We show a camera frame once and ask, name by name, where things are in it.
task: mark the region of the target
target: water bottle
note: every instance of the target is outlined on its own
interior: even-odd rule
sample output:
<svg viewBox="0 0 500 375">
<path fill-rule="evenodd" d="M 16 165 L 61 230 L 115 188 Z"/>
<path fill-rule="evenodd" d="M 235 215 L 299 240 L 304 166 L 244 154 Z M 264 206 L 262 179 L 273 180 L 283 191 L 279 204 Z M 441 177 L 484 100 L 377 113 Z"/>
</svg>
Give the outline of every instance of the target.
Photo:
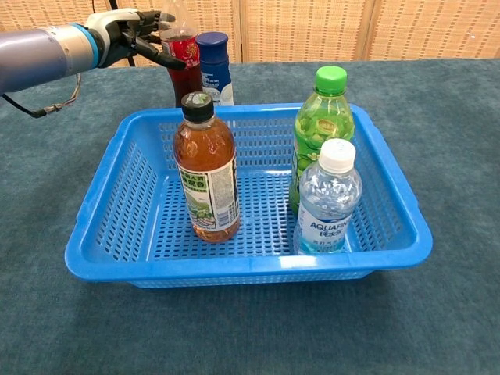
<svg viewBox="0 0 500 375">
<path fill-rule="evenodd" d="M 321 146 L 318 162 L 300 178 L 300 206 L 294 232 L 295 254 L 342 252 L 352 213 L 361 198 L 356 150 L 344 139 Z"/>
</svg>

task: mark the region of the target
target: brown tea bottle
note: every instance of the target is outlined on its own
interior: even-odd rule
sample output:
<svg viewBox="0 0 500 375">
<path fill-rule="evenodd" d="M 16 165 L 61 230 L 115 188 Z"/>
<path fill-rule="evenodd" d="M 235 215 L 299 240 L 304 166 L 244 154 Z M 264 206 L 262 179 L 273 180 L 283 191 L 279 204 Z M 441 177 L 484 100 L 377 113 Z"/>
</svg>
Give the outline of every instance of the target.
<svg viewBox="0 0 500 375">
<path fill-rule="evenodd" d="M 191 223 L 202 240 L 228 240 L 240 226 L 233 134 L 214 116 L 210 95 L 192 92 L 181 106 L 173 151 Z"/>
</svg>

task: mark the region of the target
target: plastic bottle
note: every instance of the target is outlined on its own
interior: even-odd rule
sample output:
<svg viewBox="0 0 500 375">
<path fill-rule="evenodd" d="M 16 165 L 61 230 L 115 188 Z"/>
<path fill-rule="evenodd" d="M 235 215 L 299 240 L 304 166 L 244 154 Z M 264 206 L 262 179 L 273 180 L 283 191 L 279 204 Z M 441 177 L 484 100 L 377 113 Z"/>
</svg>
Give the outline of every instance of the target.
<svg viewBox="0 0 500 375">
<path fill-rule="evenodd" d="M 233 134 L 205 92 L 184 96 L 182 112 L 173 151 L 191 223 L 202 240 L 225 241 L 240 226 Z"/>
<path fill-rule="evenodd" d="M 165 0 L 159 17 L 163 51 L 186 63 L 184 70 L 168 69 L 176 107 L 180 107 L 186 94 L 203 89 L 200 54 L 195 41 L 197 34 L 195 22 L 184 3 L 181 0 Z"/>
<path fill-rule="evenodd" d="M 233 84 L 229 71 L 225 33 L 210 32 L 196 37 L 200 48 L 203 91 L 208 92 L 214 105 L 233 105 Z"/>
<path fill-rule="evenodd" d="M 290 207 L 295 213 L 300 197 L 300 176 L 318 159 L 321 145 L 333 138 L 350 140 L 354 134 L 352 112 L 344 97 L 346 84 L 347 72 L 340 66 L 319 68 L 314 93 L 298 111 L 289 191 Z"/>
<path fill-rule="evenodd" d="M 323 143 L 319 161 L 302 174 L 295 253 L 342 251 L 349 221 L 363 189 L 354 168 L 355 153 L 351 142 L 331 139 Z"/>
</svg>

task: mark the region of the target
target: blue bottle cap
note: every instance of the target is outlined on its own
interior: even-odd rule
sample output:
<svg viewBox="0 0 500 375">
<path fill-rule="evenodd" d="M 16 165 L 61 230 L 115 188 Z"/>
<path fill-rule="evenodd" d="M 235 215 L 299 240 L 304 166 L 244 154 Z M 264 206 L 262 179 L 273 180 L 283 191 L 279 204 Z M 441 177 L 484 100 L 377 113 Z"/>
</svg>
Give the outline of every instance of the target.
<svg viewBox="0 0 500 375">
<path fill-rule="evenodd" d="M 220 64 L 229 60 L 227 54 L 227 40 L 225 33 L 211 31 L 196 37 L 196 44 L 200 48 L 200 61 L 207 64 Z"/>
</svg>

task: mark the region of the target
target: blue plastic basket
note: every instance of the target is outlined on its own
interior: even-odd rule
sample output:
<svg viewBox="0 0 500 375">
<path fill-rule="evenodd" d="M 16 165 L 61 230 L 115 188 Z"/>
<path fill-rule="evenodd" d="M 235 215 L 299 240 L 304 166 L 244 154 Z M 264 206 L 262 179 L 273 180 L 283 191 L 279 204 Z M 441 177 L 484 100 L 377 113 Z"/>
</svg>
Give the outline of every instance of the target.
<svg viewBox="0 0 500 375">
<path fill-rule="evenodd" d="M 127 117 L 109 142 L 66 247 L 66 265 L 89 281 L 143 288 L 364 277 L 425 260 L 430 230 L 380 132 L 352 106 L 362 200 L 349 224 L 349 252 L 291 255 L 295 218 L 288 184 L 300 105 L 217 107 L 237 143 L 241 227 L 222 244 L 191 229 L 173 160 L 179 109 Z"/>
</svg>

